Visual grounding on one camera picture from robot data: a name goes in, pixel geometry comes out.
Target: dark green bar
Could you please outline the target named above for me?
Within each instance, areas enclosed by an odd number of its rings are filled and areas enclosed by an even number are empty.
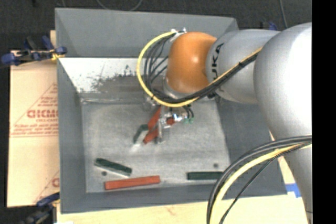
[[[143,131],[148,131],[148,125],[147,124],[142,124],[140,125],[139,129],[137,130],[135,136],[133,137],[133,143],[136,143],[140,134],[143,132]]]
[[[222,172],[190,172],[187,173],[188,180],[217,180]]]
[[[94,165],[127,176],[130,176],[132,173],[131,168],[121,165],[119,163],[108,161],[107,159],[103,158],[96,158]]]

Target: clamp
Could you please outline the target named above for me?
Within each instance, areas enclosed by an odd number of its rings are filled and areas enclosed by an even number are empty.
[[[47,49],[38,50],[37,45],[32,40],[31,37],[27,37],[24,42],[24,49],[13,53],[10,52],[8,54],[4,54],[1,56],[1,62],[4,65],[21,65],[23,63],[33,62],[33,61],[41,61],[47,59],[57,59],[58,57],[65,55],[68,50],[66,47],[58,47],[55,48],[51,43],[50,39],[47,36],[42,36],[42,43],[44,47]]]

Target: blue tape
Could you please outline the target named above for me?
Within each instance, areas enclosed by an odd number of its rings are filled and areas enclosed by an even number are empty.
[[[298,185],[296,183],[286,184],[286,191],[287,192],[294,192],[296,198],[301,197],[301,193],[299,191],[299,187],[298,187]]]

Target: yellow cable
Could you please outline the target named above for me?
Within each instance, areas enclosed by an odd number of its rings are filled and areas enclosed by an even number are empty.
[[[143,82],[142,80],[142,77],[141,77],[141,73],[140,73],[140,65],[141,65],[141,61],[142,61],[142,58],[145,54],[145,52],[156,42],[158,42],[160,39],[162,38],[165,38],[165,37],[168,37],[168,36],[172,36],[173,34],[175,34],[176,32],[166,32],[164,34],[161,34],[155,38],[153,38],[151,41],[149,41],[145,46],[144,48],[142,49],[142,51],[140,52],[139,54],[139,57],[138,57],[138,62],[136,64],[136,75],[138,77],[138,81],[141,85],[141,87],[143,88],[143,90],[153,99],[155,100],[157,103],[161,104],[161,105],[165,105],[165,106],[169,106],[171,108],[178,108],[178,107],[181,107],[181,106],[184,106],[184,105],[188,105],[192,102],[194,102],[195,100],[197,100],[198,98],[194,98],[194,99],[191,99],[191,100],[188,100],[188,101],[184,101],[184,102],[181,102],[181,103],[176,103],[176,104],[171,104],[171,103],[167,103],[167,102],[164,102],[162,101],[161,99],[157,98],[154,93],[152,93],[148,88],[147,86],[145,85],[145,83]]]
[[[165,37],[168,37],[168,36],[172,36],[173,34],[176,34],[176,32],[166,32],[166,33],[163,33],[155,38],[153,38],[151,41],[149,41],[144,47],[143,49],[141,50],[140,54],[139,54],[139,57],[138,57],[138,62],[136,64],[136,75],[138,77],[138,81],[141,85],[141,87],[143,88],[143,90],[154,100],[156,101],[157,103],[161,104],[161,105],[164,105],[164,106],[168,106],[168,107],[171,107],[171,108],[179,108],[181,106],[185,106],[185,105],[188,105],[188,104],[191,104],[192,102],[196,101],[199,97],[195,97],[193,99],[190,99],[190,100],[186,100],[186,101],[183,101],[183,102],[180,102],[180,103],[168,103],[168,102],[165,102],[159,98],[157,98],[154,93],[152,93],[148,88],[147,86],[145,85],[145,83],[143,82],[142,80],[142,77],[141,77],[141,72],[140,72],[140,65],[141,65],[141,61],[142,61],[142,58],[145,54],[145,52],[156,42],[158,42],[160,39],[162,38],[165,38]],[[208,86],[212,85],[213,83],[215,83],[216,81],[220,80],[221,78],[223,78],[224,76],[226,76],[229,72],[231,72],[233,69],[235,69],[236,67],[239,66],[239,64],[245,60],[247,60],[248,58],[250,57],[253,57],[254,55],[256,55],[257,53],[259,53],[261,51],[262,47],[258,48],[257,50],[255,50],[252,54],[248,55],[247,57],[245,57],[243,60],[241,60],[240,62],[236,63],[234,66],[232,66],[230,69],[228,69],[226,72],[224,72],[223,74],[221,74],[218,78],[216,78],[214,81],[212,81],[211,83],[209,83]]]
[[[251,169],[252,167],[264,162],[264,161],[267,161],[269,159],[272,159],[274,157],[276,157],[277,155],[287,151],[287,150],[291,150],[292,148],[295,148],[297,146],[299,146],[300,144],[297,144],[297,145],[293,145],[293,146],[288,146],[288,147],[284,147],[284,148],[279,148],[277,150],[274,150],[270,153],[267,153],[261,157],[258,157],[256,159],[253,159],[252,161],[248,162],[247,164],[245,164],[244,166],[242,166],[240,169],[238,169],[237,171],[235,171],[231,177],[229,177],[229,179],[224,183],[224,185],[221,187],[221,189],[219,190],[215,200],[214,200],[214,203],[213,203],[213,208],[216,208],[217,207],[217,204],[223,199],[224,195],[226,194],[227,190],[229,189],[229,187],[234,183],[234,181],[237,180],[237,178],[239,176],[241,176],[243,173],[245,173],[246,171],[248,171],[249,169]]]

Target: cable bundle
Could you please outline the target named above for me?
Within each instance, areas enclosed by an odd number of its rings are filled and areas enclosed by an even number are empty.
[[[311,144],[312,144],[312,135],[285,138],[282,140],[277,140],[261,145],[245,153],[238,160],[233,162],[223,172],[222,176],[216,182],[211,192],[207,206],[207,214],[206,214],[207,224],[211,223],[213,209],[217,206],[219,201],[223,199],[229,187],[235,182],[235,180],[240,175],[242,175],[244,172],[248,171],[252,167],[264,163],[263,166],[252,176],[252,178],[247,182],[247,184],[241,189],[241,191],[236,196],[232,204],[225,211],[219,222],[220,224],[224,222],[226,216],[228,215],[229,211],[236,203],[240,195],[272,161],[282,156],[283,154],[310,146]]]
[[[175,99],[175,98],[172,98],[172,97],[164,94],[163,92],[158,91],[157,89],[154,89],[152,87],[152,80],[153,79],[151,78],[151,75],[153,75],[153,73],[156,71],[156,69],[154,68],[152,70],[151,68],[153,67],[153,63],[155,63],[155,61],[152,61],[152,59],[150,59],[149,61],[147,59],[145,61],[144,76],[143,76],[144,79],[142,79],[142,76],[141,76],[141,73],[140,73],[140,65],[141,65],[142,59],[143,59],[143,57],[144,57],[144,55],[147,51],[148,51],[148,57],[153,57],[157,53],[157,51],[159,51],[159,49],[161,47],[161,50],[160,50],[160,53],[159,53],[159,55],[161,55],[161,52],[163,50],[163,46],[165,44],[165,42],[161,42],[161,41],[162,40],[167,40],[167,39],[175,36],[177,33],[178,32],[176,32],[176,31],[167,32],[167,33],[164,33],[164,34],[161,34],[161,35],[155,37],[149,43],[147,43],[144,46],[144,48],[142,49],[142,51],[140,52],[140,55],[138,57],[138,63],[137,63],[137,66],[136,66],[136,75],[138,76],[139,83],[140,83],[141,87],[144,89],[144,91],[157,103],[159,103],[161,105],[169,106],[169,107],[172,107],[172,108],[178,108],[180,106],[187,106],[187,105],[191,104],[192,102],[194,102],[198,99],[202,99],[204,97],[209,96],[212,93],[215,93],[215,91],[222,85],[222,83],[226,82],[235,73],[237,73],[239,70],[244,68],[246,65],[248,65],[252,61],[254,61],[257,58],[258,53],[262,49],[262,47],[260,47],[259,49],[254,51],[252,54],[250,54],[249,56],[247,56],[246,58],[244,58],[240,62],[236,63],[234,66],[232,66],[226,72],[221,74],[217,79],[212,81],[205,88],[203,88],[203,89],[201,89],[201,90],[199,90],[195,93],[192,93],[192,94],[190,94],[186,97]]]

